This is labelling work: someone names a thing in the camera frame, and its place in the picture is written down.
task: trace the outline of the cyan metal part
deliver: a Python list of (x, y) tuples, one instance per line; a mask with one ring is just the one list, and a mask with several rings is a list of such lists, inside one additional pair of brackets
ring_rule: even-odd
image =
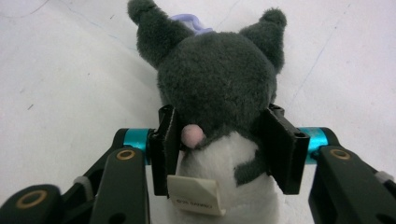
[(329, 140), (321, 128), (298, 128), (301, 132), (308, 134), (311, 138), (308, 145), (305, 164), (316, 164), (314, 159), (320, 147), (329, 145)]
[(129, 129), (124, 137), (124, 145), (139, 148), (145, 156), (146, 165), (149, 164), (147, 156), (147, 141), (149, 129)]

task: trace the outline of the stuffed animal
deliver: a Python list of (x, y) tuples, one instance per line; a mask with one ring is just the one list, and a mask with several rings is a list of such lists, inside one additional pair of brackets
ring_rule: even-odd
[(223, 217), (176, 210), (174, 223), (277, 223), (268, 148), (254, 133), (276, 98), (285, 15), (271, 8), (236, 34), (194, 32), (152, 0), (130, 1), (128, 14), (138, 25), (141, 57), (158, 70), (163, 103), (173, 105), (185, 125), (178, 174), (218, 181), (227, 210)]

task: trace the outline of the plush ear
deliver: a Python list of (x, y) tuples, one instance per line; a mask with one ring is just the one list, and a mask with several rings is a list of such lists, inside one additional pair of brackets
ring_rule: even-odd
[(131, 0), (128, 14), (139, 26), (137, 49), (155, 68), (180, 41), (193, 35), (193, 31), (180, 21), (168, 19), (152, 0)]
[(278, 74), (285, 62), (283, 32), (287, 24), (283, 12), (271, 8), (264, 12), (259, 22), (242, 29), (239, 34), (250, 39), (274, 65)]

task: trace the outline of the white floor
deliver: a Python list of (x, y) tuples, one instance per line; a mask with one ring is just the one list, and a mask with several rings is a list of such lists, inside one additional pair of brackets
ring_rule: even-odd
[[(297, 127), (333, 129), (346, 148), (396, 175), (396, 2), (157, 0), (170, 16), (237, 32), (269, 7), (288, 18), (276, 103)], [(156, 128), (156, 71), (136, 51), (126, 0), (0, 1), (0, 203), (25, 187), (65, 192), (119, 128)], [(307, 195), (285, 223), (313, 223)], [(151, 197), (154, 223), (167, 223)]]

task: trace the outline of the white tag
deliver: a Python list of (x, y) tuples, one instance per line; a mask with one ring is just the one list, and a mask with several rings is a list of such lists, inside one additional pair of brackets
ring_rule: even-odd
[(179, 175), (168, 176), (168, 193), (179, 209), (212, 216), (224, 216), (220, 209), (218, 182)]

